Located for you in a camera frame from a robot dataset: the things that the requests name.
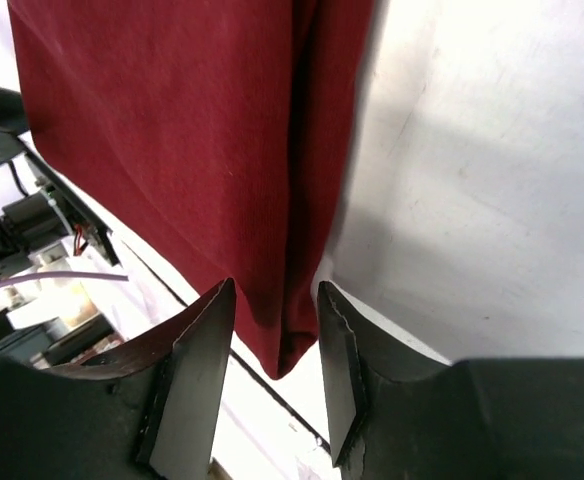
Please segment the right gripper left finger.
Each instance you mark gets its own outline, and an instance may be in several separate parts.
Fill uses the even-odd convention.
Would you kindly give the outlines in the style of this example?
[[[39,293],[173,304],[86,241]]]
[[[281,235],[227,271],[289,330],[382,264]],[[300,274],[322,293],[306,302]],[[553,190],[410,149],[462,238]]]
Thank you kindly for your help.
[[[235,306],[224,280],[84,363],[0,355],[0,479],[205,478]]]

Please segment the dark red t shirt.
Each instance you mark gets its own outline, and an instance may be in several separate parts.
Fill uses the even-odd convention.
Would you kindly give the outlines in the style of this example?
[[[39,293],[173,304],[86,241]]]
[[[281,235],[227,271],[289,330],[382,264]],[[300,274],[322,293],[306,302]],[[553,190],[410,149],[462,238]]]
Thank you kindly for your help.
[[[232,278],[265,372],[316,341],[370,1],[12,1],[37,150],[198,291]]]

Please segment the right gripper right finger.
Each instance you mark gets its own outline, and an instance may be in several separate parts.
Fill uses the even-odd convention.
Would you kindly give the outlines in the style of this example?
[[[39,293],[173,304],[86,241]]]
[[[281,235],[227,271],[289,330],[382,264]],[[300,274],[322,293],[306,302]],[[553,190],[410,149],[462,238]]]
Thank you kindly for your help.
[[[345,479],[584,479],[584,358],[445,365],[317,295],[333,464]]]

